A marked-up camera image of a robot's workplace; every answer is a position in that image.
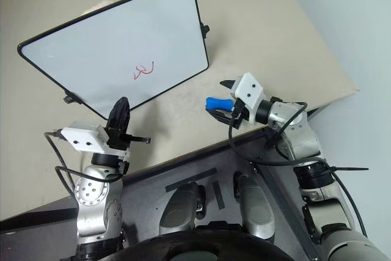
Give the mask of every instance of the red scribble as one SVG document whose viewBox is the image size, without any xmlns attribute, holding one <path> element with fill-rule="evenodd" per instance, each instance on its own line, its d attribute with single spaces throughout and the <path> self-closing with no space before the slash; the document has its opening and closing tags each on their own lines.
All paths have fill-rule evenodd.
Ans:
<svg viewBox="0 0 391 261">
<path fill-rule="evenodd" d="M 154 63 L 155 63 L 155 62 L 152 62 L 152 68 L 151 68 L 151 70 L 150 70 L 149 72 L 147 72 L 147 69 L 146 69 L 143 65 L 138 65 L 138 66 L 136 67 L 136 70 L 138 71 L 138 73 L 137 73 L 137 74 L 133 73 L 133 79 L 138 79 L 138 77 L 139 77 L 142 73 L 144 73 L 144 74 L 146 74 L 146 75 L 149 75 L 150 73 L 152 73 L 152 72 L 153 72 Z"/>
</svg>

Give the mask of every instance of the table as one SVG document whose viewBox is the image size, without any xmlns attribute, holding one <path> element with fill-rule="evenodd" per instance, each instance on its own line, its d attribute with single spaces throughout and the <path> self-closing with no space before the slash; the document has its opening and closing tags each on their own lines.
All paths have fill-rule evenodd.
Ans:
<svg viewBox="0 0 391 261">
<path fill-rule="evenodd" d="M 101 1 L 0 0 L 0 219 L 67 195 L 44 131 L 74 120 L 104 124 L 87 108 L 66 105 L 62 90 L 22 60 L 16 46 Z M 223 79 L 251 72 L 267 95 L 306 101 L 309 109 L 357 91 L 296 0 L 197 1 L 201 19 L 211 29 L 206 38 L 210 67 L 131 112 L 128 132 L 152 137 L 150 145 L 133 145 L 131 172 L 227 139 L 227 126 L 204 110 L 207 96 L 228 98 L 219 85 Z M 244 125 L 237 134 L 260 127 Z M 88 164 L 90 156 L 66 142 L 56 143 L 70 168 Z"/>
</svg>

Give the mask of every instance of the whiteboard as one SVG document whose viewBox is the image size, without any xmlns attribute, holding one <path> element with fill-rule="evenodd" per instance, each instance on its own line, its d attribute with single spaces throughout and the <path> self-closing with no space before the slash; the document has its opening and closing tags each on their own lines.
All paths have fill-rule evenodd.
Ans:
<svg viewBox="0 0 391 261">
<path fill-rule="evenodd" d="M 208 68 L 196 0 L 122 0 L 19 45 L 23 58 L 107 119 Z"/>
</svg>

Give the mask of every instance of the wall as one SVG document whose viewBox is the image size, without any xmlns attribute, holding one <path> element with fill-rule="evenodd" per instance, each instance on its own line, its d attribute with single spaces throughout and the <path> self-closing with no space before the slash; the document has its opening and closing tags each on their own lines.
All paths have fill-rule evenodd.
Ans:
<svg viewBox="0 0 391 261">
<path fill-rule="evenodd" d="M 311 126 L 331 164 L 370 168 L 339 175 L 356 201 L 369 238 L 391 257 L 391 0 L 298 1 L 360 88 L 358 94 L 327 107 Z"/>
</svg>

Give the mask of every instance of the whiteboard frame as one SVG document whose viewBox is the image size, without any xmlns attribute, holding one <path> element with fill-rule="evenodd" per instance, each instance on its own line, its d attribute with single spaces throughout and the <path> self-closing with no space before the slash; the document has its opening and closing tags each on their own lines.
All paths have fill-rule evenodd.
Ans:
<svg viewBox="0 0 391 261">
<path fill-rule="evenodd" d="M 43 32 L 43 33 L 41 33 L 41 34 L 39 34 L 39 35 L 36 35 L 35 37 L 30 38 L 30 39 L 28 39 L 28 40 L 26 40 L 26 41 L 24 41 L 24 42 L 21 42 L 21 43 L 18 45 L 18 48 L 17 48 L 18 54 L 19 54 L 24 60 L 26 60 L 28 63 L 30 63 L 33 67 L 35 67 L 37 70 L 39 70 L 41 73 L 43 73 L 43 74 L 44 74 L 47 78 L 49 78 L 52 82 L 54 82 L 55 84 L 57 84 L 57 86 L 59 86 L 60 88 L 62 88 L 62 89 L 64 90 L 66 96 L 71 96 L 71 97 L 74 99 L 75 102 L 77 102 L 77 103 L 79 103 L 79 104 L 83 104 L 84 106 L 86 106 L 86 107 L 88 107 L 90 110 L 92 110 L 94 113 L 98 114 L 102 119 L 107 120 L 107 119 L 108 119 L 107 117 L 104 117 L 102 114 L 100 114 L 99 112 L 97 112 L 95 109 L 93 109 L 91 106 L 89 106 L 86 102 L 84 102 L 84 101 L 82 101 L 80 98 L 78 98 L 78 97 L 77 97 L 77 94 L 73 93 L 70 89 L 67 89 L 66 87 L 64 87 L 64 86 L 63 86 L 62 84 L 60 84 L 57 80 L 55 80 L 52 76 L 50 76 L 47 72 L 45 72 L 44 70 L 42 70 L 38 65 L 36 65 L 35 63 L 33 63 L 28 57 L 26 57 L 26 56 L 23 54 L 22 49 L 23 49 L 24 46 L 29 45 L 29 44 L 31 44 L 31 43 L 34 43 L 35 41 L 38 41 L 38 40 L 40 40 L 40 39 L 42 39 L 42 38 L 44 38 L 44 37 L 46 37 L 46 36 L 48 36 L 48 35 L 50 35 L 50 34 L 53 34 L 53 33 L 57 32 L 57 31 L 59 31 L 59 30 L 61 30 L 61 29 L 64 29 L 64 28 L 66 28 L 66 27 L 69 27 L 69 26 L 71 26 L 71 25 L 73 25 L 73 24 L 76 24 L 76 23 L 82 21 L 82 20 L 85 20 L 86 18 L 90 18 L 90 17 L 92 17 L 92 16 L 94 16 L 94 15 L 97 15 L 97 14 L 99 14 L 99 13 L 101 13 L 101 12 L 104 12 L 104 11 L 106 11 L 106 10 L 112 9 L 113 7 L 117 7 L 117 6 L 121 5 L 121 4 L 124 4 L 124 3 L 129 2 L 129 1 L 132 1 L 132 0 L 119 0 L 119 1 L 117 1 L 117 2 L 115 2 L 115 3 L 109 4 L 108 6 L 104 6 L 104 7 L 100 8 L 100 9 L 96 9 L 96 10 L 94 10 L 93 12 L 89 12 L 89 13 L 87 13 L 87 14 L 85 14 L 85 15 L 82 15 L 82 16 L 80 16 L 80 17 L 78 17 L 78 18 L 75 18 L 75 19 L 73 19 L 73 20 L 70 20 L 70 21 L 68 21 L 68 22 L 66 22 L 66 23 L 64 23 L 64 24 L 61 24 L 61 25 L 59 25 L 59 26 L 57 26 L 57 27 L 54 27 L 54 28 L 52 28 L 52 29 L 50 29 L 50 30 L 47 30 L 46 32 Z M 168 89 L 166 89 L 166 90 L 164 90 L 164 91 L 162 91 L 162 92 L 156 94 L 155 96 L 149 98 L 148 100 L 145 100 L 144 102 L 142 102 L 142 103 L 140 103 L 140 104 L 138 104 L 138 105 L 132 107 L 130 110 L 135 109 L 135 108 L 139 107 L 140 105 L 143 105 L 144 103 L 146 103 L 146 102 L 148 102 L 148 101 L 150 101 L 150 100 L 156 98 L 157 96 L 159 96 L 159 95 L 161 95 L 161 94 L 167 92 L 168 90 L 171 90 L 172 88 L 176 87 L 177 85 L 179 85 L 179 84 L 181 84 L 181 83 L 183 83 L 183 82 L 185 82 L 185 81 L 187 81 L 187 80 L 193 78 L 194 76 L 198 75 L 198 74 L 201 73 L 201 72 L 204 72 L 205 70 L 207 70 L 207 69 L 209 68 L 209 58 L 208 58 L 208 53 L 207 53 L 207 51 L 206 51 L 206 45 L 205 45 L 205 38 L 206 38 L 206 37 L 205 37 L 205 35 L 204 35 L 204 34 L 206 34 L 206 32 L 204 33 L 204 32 L 202 31 L 202 30 L 203 30 L 203 23 L 201 22 L 200 11 L 199 11 L 199 8 L 198 8 L 198 2 L 197 2 L 197 0 L 195 0 L 195 7 L 197 8 L 198 19 L 199 19 L 199 22 L 200 22 L 200 30 L 201 30 L 201 33 L 202 33 L 202 35 L 203 35 L 203 39 L 202 39 L 202 40 L 203 40 L 203 47 L 204 47 L 204 49 L 205 49 L 205 56 L 206 56 L 206 61 L 207 61 L 207 67 L 206 67 L 206 69 L 201 70 L 200 72 L 196 73 L 195 75 L 190 76 L 189 78 L 183 80 L 182 82 L 180 82 L 180 83 L 178 83 L 178 84 L 176 84 L 176 85 L 174 85 L 174 86 L 172 86 L 172 87 L 170 87 L 170 88 L 168 88 Z"/>
</svg>

